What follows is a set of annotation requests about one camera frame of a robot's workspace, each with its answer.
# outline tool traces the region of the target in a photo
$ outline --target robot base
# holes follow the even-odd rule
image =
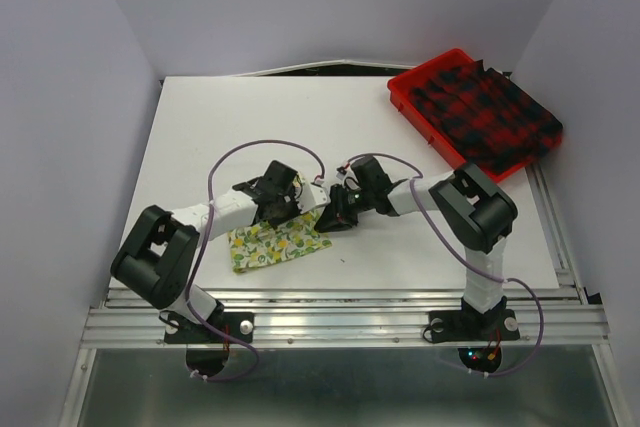
[[[513,310],[507,309],[503,297],[493,309],[481,314],[462,301],[461,310],[435,310],[429,312],[429,325],[423,338],[430,343],[495,340],[496,331],[502,341],[520,339],[518,322]]]

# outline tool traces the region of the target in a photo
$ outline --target cable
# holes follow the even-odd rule
[[[160,312],[158,312],[158,320],[163,324],[168,325],[169,327],[173,327],[176,330],[180,330],[180,324],[178,323],[177,320],[169,320],[168,318],[165,319],[162,316],[162,314],[166,314],[168,316],[169,312],[170,311],[168,310],[161,310]]]
[[[498,342],[496,342],[496,348],[493,349],[493,352],[492,352],[494,357],[498,353],[498,350],[500,349],[500,344],[502,343],[502,334],[500,333],[500,329],[496,329],[496,334],[498,335]]]
[[[247,370],[245,370],[243,372],[240,372],[239,374],[232,375],[230,377],[224,377],[222,379],[217,379],[215,377],[207,377],[205,375],[200,375],[197,371],[189,369],[189,371],[191,372],[192,376],[198,377],[198,378],[204,380],[205,382],[228,382],[228,381],[231,381],[231,380],[240,379],[242,377],[245,377],[245,376],[249,375],[251,372],[253,372],[256,369],[256,367],[258,366],[258,364],[260,363],[260,354],[258,353],[257,349],[254,346],[252,346],[251,344],[249,344],[247,342],[244,342],[244,341],[242,341],[240,339],[236,339],[235,337],[232,337],[231,335],[228,335],[228,334],[222,332],[219,329],[216,329],[213,325],[209,324],[206,321],[206,319],[204,319],[195,310],[195,308],[191,305],[191,288],[193,287],[193,283],[195,281],[196,275],[198,274],[198,269],[200,268],[200,264],[202,263],[202,258],[204,257],[204,253],[206,251],[207,244],[209,243],[209,236],[211,235],[211,230],[213,228],[213,217],[215,215],[215,209],[213,208],[213,204],[214,204],[213,175],[216,173],[218,168],[220,168],[220,165],[222,165],[222,163],[225,160],[227,160],[231,155],[235,154],[239,150],[242,150],[242,149],[245,149],[247,147],[254,146],[254,145],[259,145],[259,144],[280,144],[280,145],[287,145],[289,147],[295,147],[297,149],[304,150],[309,155],[311,155],[314,159],[316,159],[316,161],[320,165],[320,175],[318,175],[316,177],[316,180],[318,180],[319,178],[320,179],[324,179],[324,175],[325,175],[325,168],[324,168],[324,163],[322,162],[322,159],[320,159],[320,157],[315,152],[313,152],[311,149],[309,149],[307,147],[304,147],[303,145],[297,144],[295,142],[289,142],[287,140],[275,140],[275,139],[254,140],[252,142],[246,142],[244,144],[240,144],[237,147],[234,147],[233,149],[228,151],[222,157],[220,157],[220,159],[211,168],[211,171],[209,171],[209,176],[208,176],[208,179],[207,179],[207,191],[208,191],[208,194],[209,194],[209,218],[207,219],[207,224],[205,225],[204,233],[202,234],[202,246],[200,247],[200,250],[198,251],[198,256],[196,257],[196,261],[195,261],[195,263],[193,265],[193,270],[191,271],[191,276],[189,277],[189,280],[187,282],[187,286],[186,286],[185,291],[184,291],[184,299],[185,299],[185,302],[187,304],[187,308],[189,309],[191,314],[207,330],[209,330],[210,332],[216,334],[218,337],[220,337],[220,338],[222,338],[222,339],[224,339],[224,340],[226,340],[226,341],[228,341],[230,343],[237,344],[237,345],[240,345],[240,346],[246,348],[247,350],[249,350],[255,356],[255,362]]]
[[[483,351],[485,351],[485,350],[489,350],[489,349],[491,348],[491,344],[493,344],[493,332],[491,332],[491,333],[489,334],[489,343],[488,343],[488,344],[487,344],[487,346],[486,346],[484,349],[482,349],[482,350],[483,350]]]
[[[300,178],[300,174],[296,174],[296,178],[294,179],[296,182],[298,182],[298,187],[299,187],[299,192],[296,194],[296,201],[300,199],[300,197],[302,197],[302,179]]]
[[[483,271],[479,270],[474,265],[472,265],[471,263],[467,262],[467,259],[462,257],[456,251],[456,249],[453,248],[453,246],[449,243],[449,241],[446,239],[446,237],[440,231],[440,229],[438,228],[436,223],[433,221],[433,219],[431,218],[431,216],[427,212],[427,209],[425,209],[424,205],[422,205],[422,201],[420,200],[420,197],[418,196],[418,193],[416,192],[415,181],[418,180],[418,179],[423,179],[424,178],[424,175],[422,174],[422,171],[420,169],[418,169],[415,165],[411,164],[410,162],[407,162],[406,160],[403,160],[403,159],[401,159],[399,157],[396,157],[394,155],[389,155],[389,154],[381,154],[381,153],[367,153],[367,154],[355,155],[355,156],[351,157],[350,159],[348,159],[347,163],[350,164],[354,160],[359,159],[359,158],[364,157],[364,156],[367,156],[367,155],[372,155],[374,157],[384,157],[384,158],[387,158],[387,159],[395,160],[396,162],[399,162],[399,163],[401,163],[403,165],[406,165],[407,167],[413,169],[414,172],[416,172],[416,176],[412,177],[411,180],[409,181],[409,188],[411,190],[411,195],[413,197],[413,200],[416,203],[416,205],[418,206],[418,209],[422,213],[423,217],[425,218],[425,220],[427,221],[427,223],[429,224],[429,226],[431,227],[433,232],[436,234],[436,236],[440,240],[440,242],[442,242],[442,244],[451,253],[451,255],[453,255],[456,258],[456,260],[458,260],[458,262],[460,262],[462,265],[464,265],[467,269],[469,269],[474,274],[477,274],[477,275],[479,275],[481,277],[484,277],[485,279],[489,279],[489,280],[491,280],[493,282],[497,282],[497,283],[500,283],[500,284],[506,284],[508,282],[515,282],[516,284],[520,284],[522,287],[524,287],[525,290],[529,293],[529,295],[531,296],[531,298],[533,299],[533,301],[536,304],[536,307],[538,309],[538,317],[540,319],[540,328],[538,330],[538,338],[536,339],[536,343],[535,343],[531,353],[522,362],[520,362],[518,365],[516,365],[516,366],[514,366],[514,367],[512,367],[510,369],[504,370],[502,372],[494,372],[493,374],[489,374],[487,372],[478,372],[478,371],[475,371],[475,370],[469,370],[469,372],[475,372],[475,373],[480,374],[480,375],[482,375],[484,377],[504,377],[506,375],[513,374],[513,373],[519,371],[520,369],[522,369],[525,365],[527,365],[537,355],[538,351],[540,350],[540,345],[542,344],[542,337],[544,336],[544,312],[542,311],[542,304],[540,303],[540,299],[538,299],[538,296],[536,295],[536,293],[533,291],[533,289],[531,287],[529,287],[527,284],[525,284],[520,279],[517,279],[515,277],[509,277],[508,279],[504,279],[502,277],[491,275],[491,274],[488,274],[486,272],[483,272]],[[423,330],[423,332],[422,332],[422,338],[423,339],[427,340],[426,339],[426,337],[427,337],[426,333],[429,330],[430,330],[429,327],[427,327],[426,329]],[[450,362],[445,362],[445,363],[449,364],[449,365],[451,365],[451,366],[453,366],[455,368],[458,368],[458,369],[466,371],[466,369],[463,369],[463,368],[461,368],[460,366],[458,366],[456,364],[452,364]]]
[[[433,330],[433,327],[431,327],[430,325],[427,325],[423,330],[422,330],[422,338],[426,341],[429,342],[430,344],[435,344],[435,342],[431,339],[429,339],[429,337],[427,337],[427,332],[431,332]]]

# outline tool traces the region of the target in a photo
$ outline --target white table surface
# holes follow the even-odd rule
[[[335,167],[363,152],[385,152],[422,169],[450,170],[389,102],[385,77],[169,77],[166,79],[125,227],[151,204],[171,210],[207,200],[207,174],[230,148],[261,138],[287,139],[315,150],[333,181]],[[214,192],[261,175],[278,159],[308,177],[318,173],[304,152],[284,146],[246,149],[228,159]],[[392,179],[410,171],[381,160]],[[505,252],[505,276],[533,288],[557,288],[527,174],[501,184],[519,216]],[[438,213],[438,225],[462,246]],[[464,268],[445,250],[420,213],[388,218],[368,212],[360,225],[330,234],[333,246],[300,259],[235,274],[226,236],[208,246],[197,284],[219,289],[462,289]],[[111,286],[122,285],[112,279]]]

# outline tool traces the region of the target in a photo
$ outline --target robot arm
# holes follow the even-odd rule
[[[209,238],[259,222],[273,227],[329,202],[324,189],[301,180],[298,172],[273,161],[265,174],[233,186],[213,202]],[[168,212],[158,206],[145,209],[124,241],[111,275],[158,310],[169,310],[198,323],[185,303],[191,264],[209,219],[210,204]],[[215,324],[223,305],[197,286],[191,304]]]
[[[317,231],[350,229],[358,224],[358,214],[372,209],[392,217],[419,211],[409,181],[392,182],[374,157],[356,160],[351,169],[359,187],[331,187],[331,204],[318,220]],[[518,214],[513,201],[473,164],[453,174],[417,179],[414,189],[425,210],[443,214],[464,245],[467,262],[484,274],[501,278],[506,237]],[[467,306],[485,315],[499,308],[503,298],[501,283],[467,271],[463,297]]]

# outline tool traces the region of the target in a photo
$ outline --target yellow patterned cloth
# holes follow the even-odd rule
[[[233,271],[242,274],[331,247],[329,237],[313,229],[320,213],[307,212],[277,229],[263,222],[229,232]]]

